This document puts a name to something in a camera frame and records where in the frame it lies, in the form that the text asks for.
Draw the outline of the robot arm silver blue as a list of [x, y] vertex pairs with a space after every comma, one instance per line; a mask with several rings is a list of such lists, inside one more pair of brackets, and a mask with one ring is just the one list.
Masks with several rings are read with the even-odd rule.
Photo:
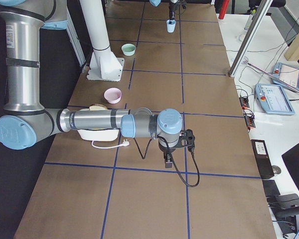
[[89, 141], [112, 141], [119, 130], [124, 137], [158, 140], [165, 165], [172, 153], [185, 147], [188, 134], [174, 109], [153, 114], [137, 110], [47, 109], [39, 97], [39, 31], [67, 27], [64, 0], [0, 0], [0, 16], [6, 25], [8, 102], [0, 117], [0, 142], [21, 150], [57, 133], [76, 130]]

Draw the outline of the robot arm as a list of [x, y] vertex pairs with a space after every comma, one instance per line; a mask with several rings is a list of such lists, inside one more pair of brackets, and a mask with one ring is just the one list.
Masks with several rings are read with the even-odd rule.
[[152, 6], [159, 6], [162, 2], [168, 3], [169, 20], [175, 20], [176, 11], [182, 7], [183, 10], [187, 8], [187, 2], [185, 0], [149, 0]]

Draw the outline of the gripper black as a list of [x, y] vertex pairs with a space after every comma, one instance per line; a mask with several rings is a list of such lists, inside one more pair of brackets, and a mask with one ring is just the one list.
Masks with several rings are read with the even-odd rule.
[[167, 143], [164, 142], [162, 139], [158, 140], [158, 146], [159, 149], [163, 152], [165, 168], [171, 168], [173, 162], [172, 153], [175, 151], [175, 149], [167, 146]]

